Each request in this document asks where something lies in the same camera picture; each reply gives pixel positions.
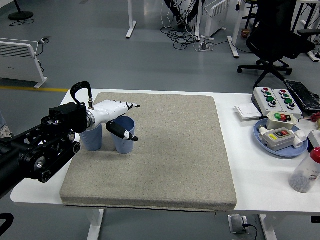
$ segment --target white table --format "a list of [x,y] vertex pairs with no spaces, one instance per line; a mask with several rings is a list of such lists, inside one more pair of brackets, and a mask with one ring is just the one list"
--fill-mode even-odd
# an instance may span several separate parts
[[[257,120],[242,120],[237,113],[235,105],[250,103],[251,94],[93,89],[93,99],[99,93],[109,92],[214,97],[237,197],[237,205],[231,213],[260,215],[267,240],[277,239],[274,227],[287,215],[320,215],[320,183],[309,193],[296,192],[288,183],[290,174],[308,152],[293,159],[276,157],[260,147],[254,139],[253,126]],[[87,103],[88,91],[82,89],[76,97],[80,102]],[[73,102],[70,92],[61,104],[69,102]],[[306,135],[317,128],[315,123],[307,120],[301,120],[297,127]],[[69,165],[70,163],[65,165],[45,184],[24,179],[12,191],[11,200],[18,205],[62,206],[60,189]],[[91,221],[88,239],[97,240],[103,210],[90,210],[88,217]]]
[[[316,4],[315,9],[317,9],[320,6],[320,3],[318,0],[297,0],[297,4]],[[238,39],[238,35],[239,35],[242,17],[244,17],[244,15],[245,15],[245,8],[246,8],[246,2],[244,0],[242,0],[240,10],[238,11],[237,21],[234,26],[233,36],[227,37],[227,40],[229,42],[229,45],[230,45],[230,48],[231,48],[231,51],[233,54],[233,57],[235,59],[239,58],[239,54],[238,54],[238,51],[235,46],[237,44],[237,39]]]

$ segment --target control box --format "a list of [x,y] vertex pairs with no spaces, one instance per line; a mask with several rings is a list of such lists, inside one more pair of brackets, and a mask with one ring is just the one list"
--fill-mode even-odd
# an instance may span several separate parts
[[287,128],[291,130],[297,123],[297,118],[291,113],[271,111],[267,115],[266,122],[267,129]]
[[279,151],[290,147],[294,143],[295,137],[294,133],[282,127],[263,134],[261,143],[272,151]]
[[296,105],[294,98],[286,89],[271,89],[269,87],[256,87],[252,95],[252,103],[263,116],[271,111],[292,114],[297,119],[302,118],[302,111]]

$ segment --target gray floor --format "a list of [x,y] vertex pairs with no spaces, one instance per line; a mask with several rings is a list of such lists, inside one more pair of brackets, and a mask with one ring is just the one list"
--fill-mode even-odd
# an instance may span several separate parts
[[[226,30],[214,35],[215,43],[232,36],[238,1],[231,0]],[[173,48],[173,42],[160,29],[168,25],[168,9],[161,0],[133,1],[133,18],[137,26],[131,39],[126,0],[20,0],[24,11],[34,13],[34,23],[9,26],[8,15],[15,5],[0,8],[0,38],[39,41],[49,36],[44,53],[38,57],[48,77],[42,88],[70,89],[75,83],[90,82],[95,89],[156,90],[184,92],[252,93],[261,72],[244,70],[238,65],[256,62],[253,54],[239,52],[234,59],[227,43],[216,45],[211,52],[196,52],[192,45],[185,50]],[[237,47],[248,51],[245,40]],[[320,94],[319,64],[308,56],[286,60],[293,68],[289,79],[303,82]],[[0,80],[0,86],[32,84]],[[281,89],[284,84],[267,76],[261,87]],[[0,108],[14,134],[40,124],[48,109],[58,106],[65,93],[0,89]],[[13,226],[1,237],[4,240],[87,239],[89,222],[83,209],[52,206],[16,206],[7,194],[0,200],[0,213],[14,214]],[[107,211],[100,239],[254,239],[229,231],[227,213],[192,213],[154,210]],[[247,215],[249,224],[258,227],[256,215]],[[319,239],[317,224],[308,216],[287,217],[277,228],[279,240]]]

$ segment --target black office chair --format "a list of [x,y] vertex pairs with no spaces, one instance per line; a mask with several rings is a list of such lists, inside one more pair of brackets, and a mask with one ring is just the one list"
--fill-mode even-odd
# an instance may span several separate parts
[[[260,60],[256,61],[256,65],[240,65],[237,69],[238,73],[242,73],[243,69],[264,70],[253,88],[269,73],[284,81],[286,78],[279,71],[290,75],[293,70],[281,59],[296,59],[299,54],[315,49],[316,45],[308,41],[308,38],[320,35],[320,29],[299,30],[299,35],[291,32],[296,3],[297,0],[258,0],[259,23],[247,39],[246,45]],[[275,62],[280,62],[283,66],[275,66]]]

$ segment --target table leg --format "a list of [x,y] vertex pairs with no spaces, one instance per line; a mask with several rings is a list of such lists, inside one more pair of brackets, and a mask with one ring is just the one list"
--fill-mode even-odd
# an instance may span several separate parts
[[87,209],[86,215],[91,223],[87,240],[98,240],[102,219],[104,216],[102,209]]
[[293,24],[293,27],[292,27],[291,32],[294,32],[295,29],[296,29],[296,26],[297,26],[297,23],[298,23],[298,21],[299,21],[299,18],[300,18],[300,15],[301,15],[301,13],[302,13],[302,10],[303,10],[303,8],[304,8],[304,5],[305,5],[304,3],[301,3],[300,8],[299,8],[299,11],[298,11],[298,13],[297,13],[297,15],[296,15],[296,18],[295,18],[295,20],[294,20],[294,24]]
[[[315,9],[315,10],[318,9],[319,6],[320,6],[319,3],[315,4],[314,9]],[[315,12],[313,12],[312,17],[311,17],[312,20],[314,19],[314,16],[315,16],[315,15],[316,15]],[[300,22],[302,23],[302,25],[304,25],[304,28],[305,28],[305,29],[307,28],[306,26],[308,26],[309,23],[310,23],[310,22],[309,22],[309,23],[307,24],[307,22],[304,21],[304,20],[301,20]],[[320,18],[318,18],[318,19],[312,24],[312,26],[309,26],[308,29],[317,29],[317,26],[319,25],[319,22],[320,22]],[[314,55],[314,53],[313,53],[312,51],[308,52],[307,55],[308,55],[309,58],[311,58],[311,60],[312,60],[313,62],[315,62],[315,63],[318,63],[319,60],[320,60],[319,58],[317,58],[317,57]]]
[[279,225],[285,217],[285,215],[259,215],[265,240],[277,240],[275,227]]
[[133,14],[132,14],[132,0],[128,0],[128,12],[129,12],[129,31],[126,34],[126,38],[131,38],[131,35],[136,27],[137,21],[133,21]]
[[197,37],[197,41],[200,41],[200,22],[202,18],[202,1],[199,1],[198,4],[198,14],[196,16],[196,23],[195,23],[195,36]]
[[232,37],[231,36],[227,37],[227,40],[229,42],[229,45],[230,45],[230,48],[231,48],[231,51],[232,51],[232,54],[233,54],[233,57],[235,59],[239,58],[239,54],[238,54],[238,51],[235,48],[235,46],[236,46],[237,38],[238,38],[238,35],[239,35],[241,20],[242,20],[242,17],[244,16],[244,13],[245,13],[245,7],[246,7],[246,3],[244,1],[242,1],[241,2],[241,6],[240,6],[240,10],[239,10],[239,13],[238,13],[238,18],[237,18],[237,21],[236,21],[236,24],[235,24],[235,27],[234,27],[233,36]]

